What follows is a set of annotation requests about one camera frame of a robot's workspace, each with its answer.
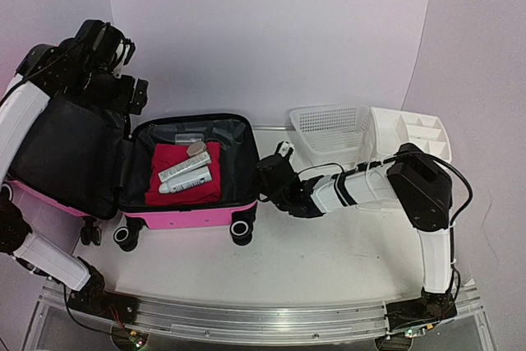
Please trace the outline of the pink cartoon suitcase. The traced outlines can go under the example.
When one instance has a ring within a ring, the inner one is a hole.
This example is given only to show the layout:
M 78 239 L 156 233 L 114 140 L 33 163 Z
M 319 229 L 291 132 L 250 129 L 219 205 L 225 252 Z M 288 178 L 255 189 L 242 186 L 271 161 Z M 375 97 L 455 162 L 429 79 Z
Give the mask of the pink cartoon suitcase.
M 155 147 L 175 145 L 175 135 L 187 132 L 202 133 L 206 144 L 220 143 L 221 200 L 198 206 L 147 206 L 145 193 L 150 189 Z M 226 226 L 237 245 L 247 245 L 256 219 L 256 192 L 251 186 L 251 176 L 258 159 L 251 124 L 237 114 L 158 118 L 131 127 L 118 179 L 117 213 L 125 215 L 126 223 L 114 234 L 115 242 L 122 250 L 130 251 L 136 247 L 143 228 Z

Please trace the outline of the beige hexagonal compact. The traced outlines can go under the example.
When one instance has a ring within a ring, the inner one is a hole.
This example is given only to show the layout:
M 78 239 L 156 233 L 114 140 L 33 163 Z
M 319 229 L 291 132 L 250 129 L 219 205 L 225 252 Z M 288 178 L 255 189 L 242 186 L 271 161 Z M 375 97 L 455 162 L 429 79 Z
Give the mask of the beige hexagonal compact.
M 197 156 L 207 150 L 207 145 L 204 141 L 193 142 L 187 148 L 187 154 L 189 157 Z

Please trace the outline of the white cream tube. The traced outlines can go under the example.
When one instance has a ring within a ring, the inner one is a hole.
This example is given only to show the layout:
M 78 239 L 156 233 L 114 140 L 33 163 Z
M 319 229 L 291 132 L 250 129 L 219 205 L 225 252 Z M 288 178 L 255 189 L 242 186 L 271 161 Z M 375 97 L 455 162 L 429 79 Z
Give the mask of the white cream tube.
M 192 170 L 198 169 L 210 163 L 210 154 L 205 151 L 198 155 L 192 156 L 191 158 L 186 159 L 183 162 L 176 164 L 168 169 L 165 169 L 162 172 L 159 172 L 158 177 L 161 182 L 167 182 L 171 178 L 188 173 Z

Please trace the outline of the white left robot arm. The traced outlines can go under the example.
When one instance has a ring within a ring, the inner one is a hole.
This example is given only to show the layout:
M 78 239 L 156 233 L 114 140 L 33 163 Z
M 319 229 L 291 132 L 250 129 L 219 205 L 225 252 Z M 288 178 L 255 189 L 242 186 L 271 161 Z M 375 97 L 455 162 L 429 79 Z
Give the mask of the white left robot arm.
M 147 82 L 122 71 L 135 50 L 110 23 L 84 21 L 60 44 L 34 46 L 1 99 L 1 251 L 79 292 L 94 316 L 110 308 L 104 277 L 33 229 L 12 187 L 73 210 L 85 221 L 81 239 L 100 242 L 95 223 L 117 213 L 131 118 L 147 102 Z

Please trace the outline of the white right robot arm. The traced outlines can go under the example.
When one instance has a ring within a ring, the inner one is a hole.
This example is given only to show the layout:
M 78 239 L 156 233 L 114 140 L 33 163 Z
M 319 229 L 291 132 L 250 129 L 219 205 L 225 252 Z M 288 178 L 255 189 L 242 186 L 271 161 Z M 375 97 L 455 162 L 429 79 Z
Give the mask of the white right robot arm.
M 281 142 L 261 159 L 251 177 L 259 199 L 299 219 L 340 209 L 401 210 L 417 231 L 423 263 L 420 297 L 390 303 L 387 316 L 409 323 L 455 315 L 460 273 L 454 260 L 454 225 L 473 200 L 468 179 L 444 159 L 404 143 L 385 159 L 303 179 L 291 164 L 293 146 Z

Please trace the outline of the white cosmetic bottle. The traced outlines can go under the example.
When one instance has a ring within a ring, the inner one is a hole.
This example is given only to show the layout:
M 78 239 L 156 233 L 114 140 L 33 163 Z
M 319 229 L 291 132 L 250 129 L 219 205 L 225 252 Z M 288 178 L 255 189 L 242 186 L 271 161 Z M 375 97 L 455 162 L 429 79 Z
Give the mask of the white cosmetic bottle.
M 159 186 L 159 193 L 162 195 L 179 193 L 211 181 L 212 176 L 209 169 L 203 167 L 162 182 Z

